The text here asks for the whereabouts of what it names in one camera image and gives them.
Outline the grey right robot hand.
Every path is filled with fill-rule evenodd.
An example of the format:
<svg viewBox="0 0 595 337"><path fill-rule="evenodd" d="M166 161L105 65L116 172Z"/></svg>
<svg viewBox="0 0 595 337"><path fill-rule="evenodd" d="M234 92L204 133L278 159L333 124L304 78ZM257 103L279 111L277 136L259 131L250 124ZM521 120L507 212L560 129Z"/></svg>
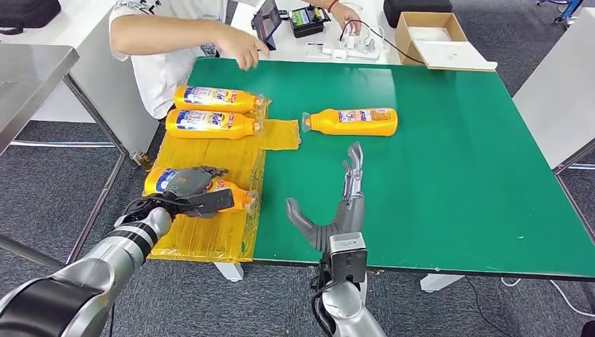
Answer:
<svg viewBox="0 0 595 337"><path fill-rule="evenodd" d="M300 210L294 198L286 199L286 215L301 232L309 245L317 251L330 251L330 237L336 234L359 232L363 223L364 194L361 191L363 178L363 150L358 142L347 149L349 161L342 163L345 170L342 196L335 215L327 225L317 225Z"/></svg>

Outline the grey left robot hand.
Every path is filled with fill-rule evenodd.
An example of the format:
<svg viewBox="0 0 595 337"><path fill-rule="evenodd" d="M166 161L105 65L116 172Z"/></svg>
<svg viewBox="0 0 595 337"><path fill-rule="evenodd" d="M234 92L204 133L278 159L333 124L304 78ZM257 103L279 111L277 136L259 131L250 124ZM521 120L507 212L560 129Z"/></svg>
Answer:
<svg viewBox="0 0 595 337"><path fill-rule="evenodd" d="M177 170L166 183L163 194L171 194L178 198L203 194L214 178L228 172L228 169L213 166L195 166Z"/></svg>

